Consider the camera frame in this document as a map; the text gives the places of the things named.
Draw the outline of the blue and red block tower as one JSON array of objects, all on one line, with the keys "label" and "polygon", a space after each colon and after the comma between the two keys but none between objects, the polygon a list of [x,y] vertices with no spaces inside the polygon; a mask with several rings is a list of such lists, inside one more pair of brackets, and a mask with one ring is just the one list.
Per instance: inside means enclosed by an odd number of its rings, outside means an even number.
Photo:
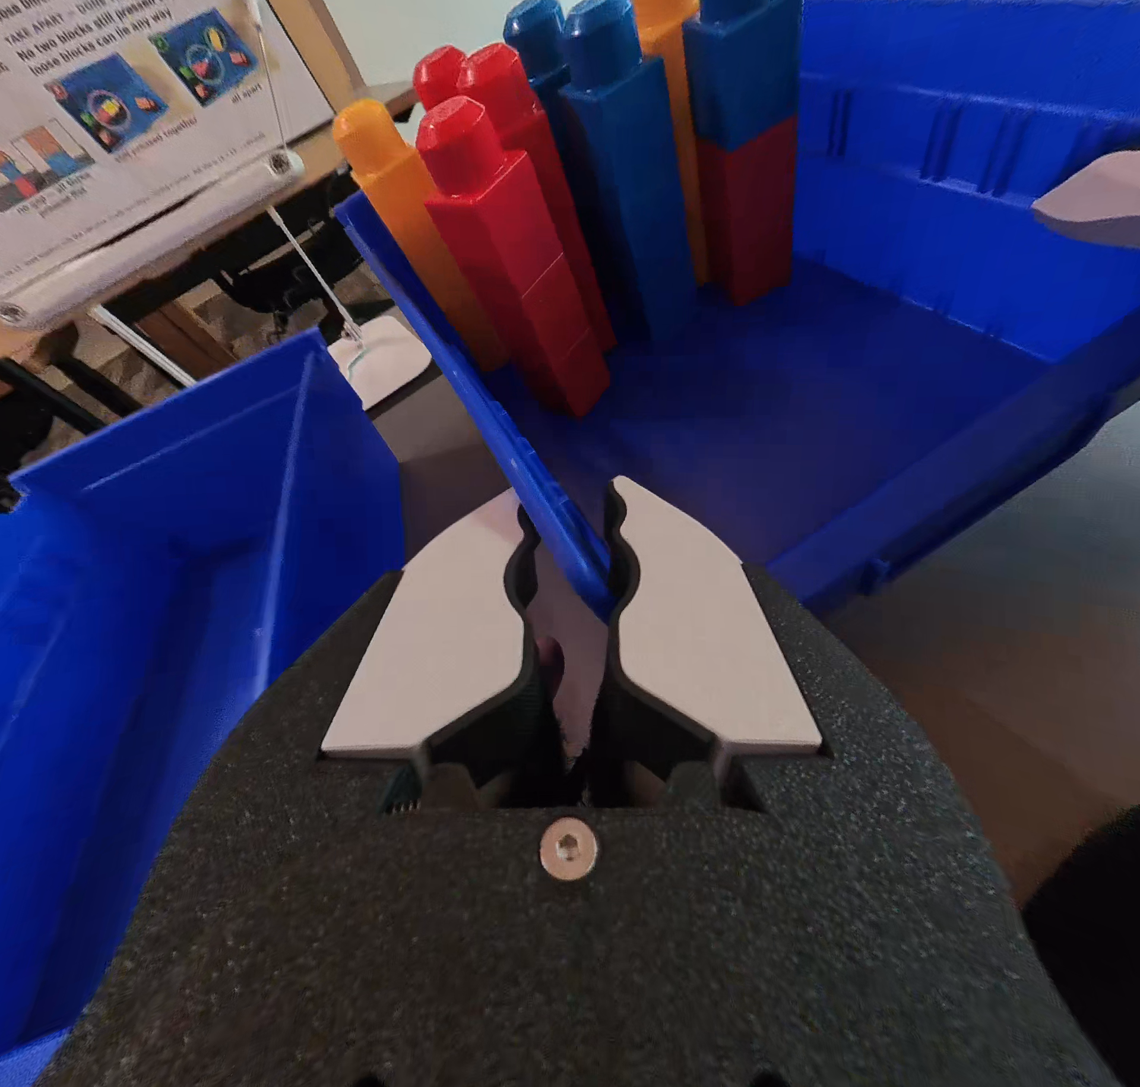
[{"label": "blue and red block tower", "polygon": [[733,305],[790,281],[805,0],[700,0],[683,24],[709,274]]}]

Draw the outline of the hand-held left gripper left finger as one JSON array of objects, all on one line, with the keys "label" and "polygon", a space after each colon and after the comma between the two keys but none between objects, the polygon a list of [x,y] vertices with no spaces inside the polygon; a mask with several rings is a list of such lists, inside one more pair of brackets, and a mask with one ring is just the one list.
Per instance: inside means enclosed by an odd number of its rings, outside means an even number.
[{"label": "hand-held left gripper left finger", "polygon": [[521,760],[543,692],[528,605],[537,533],[504,490],[401,572],[321,738],[340,760]]}]

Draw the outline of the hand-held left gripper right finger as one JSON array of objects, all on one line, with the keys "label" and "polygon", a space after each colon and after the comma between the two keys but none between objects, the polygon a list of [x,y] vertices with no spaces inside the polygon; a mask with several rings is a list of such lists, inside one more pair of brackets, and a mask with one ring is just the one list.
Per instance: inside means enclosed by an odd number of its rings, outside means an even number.
[{"label": "hand-held left gripper right finger", "polygon": [[818,725],[737,553],[630,477],[606,503],[622,755],[816,755]]}]

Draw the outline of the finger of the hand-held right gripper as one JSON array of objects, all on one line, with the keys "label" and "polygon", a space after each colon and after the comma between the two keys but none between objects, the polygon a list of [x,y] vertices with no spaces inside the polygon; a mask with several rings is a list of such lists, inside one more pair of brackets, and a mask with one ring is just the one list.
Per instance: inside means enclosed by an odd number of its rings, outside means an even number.
[{"label": "finger of the hand-held right gripper", "polygon": [[1032,202],[1060,237],[1138,250],[1138,152],[1105,154]]}]

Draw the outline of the clear poster stand white base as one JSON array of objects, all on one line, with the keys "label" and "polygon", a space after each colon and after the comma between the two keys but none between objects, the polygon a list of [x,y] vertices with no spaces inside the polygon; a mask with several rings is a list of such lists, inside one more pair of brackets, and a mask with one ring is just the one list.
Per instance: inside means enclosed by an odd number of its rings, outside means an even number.
[{"label": "clear poster stand white base", "polygon": [[288,189],[301,183],[303,176],[301,156],[290,152],[280,141],[277,148],[207,185],[173,211],[135,228],[123,239],[62,263],[48,276],[18,289],[13,298],[3,298],[3,329],[44,335],[66,322],[86,318],[127,342],[173,385],[190,388],[195,377],[144,339],[136,327],[114,316],[103,300],[112,289],[133,285],[136,274],[147,276],[181,250],[195,248],[207,233],[220,231],[223,222],[266,211],[334,305],[334,322],[347,337],[332,346],[334,364],[354,388],[362,407],[377,407],[423,374],[430,364],[430,353],[417,335],[391,313],[364,326],[351,320],[345,305],[334,296],[332,285],[325,281],[273,205]]}]

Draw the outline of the person's black clothing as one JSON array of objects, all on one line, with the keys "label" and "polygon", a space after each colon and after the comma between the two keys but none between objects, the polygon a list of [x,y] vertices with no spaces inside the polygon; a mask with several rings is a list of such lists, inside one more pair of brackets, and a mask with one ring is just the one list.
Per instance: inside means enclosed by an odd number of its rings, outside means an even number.
[{"label": "person's black clothing", "polygon": [[1123,1085],[1138,1085],[1138,808],[1093,830],[1021,919],[1068,1010]]}]

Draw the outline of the blue plastic bin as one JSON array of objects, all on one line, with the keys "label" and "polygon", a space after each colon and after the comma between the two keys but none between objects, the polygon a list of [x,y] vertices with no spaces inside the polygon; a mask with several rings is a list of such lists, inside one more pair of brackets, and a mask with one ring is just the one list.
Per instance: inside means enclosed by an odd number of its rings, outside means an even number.
[{"label": "blue plastic bin", "polygon": [[576,592],[632,477],[813,610],[899,575],[1073,457],[1138,381],[1138,250],[1032,202],[1138,150],[1138,0],[805,0],[794,263],[609,357],[583,418],[480,381],[365,198],[338,220]]},{"label": "blue plastic bin", "polygon": [[401,472],[312,329],[14,475],[1,1085],[92,997],[208,760],[404,562]]}]

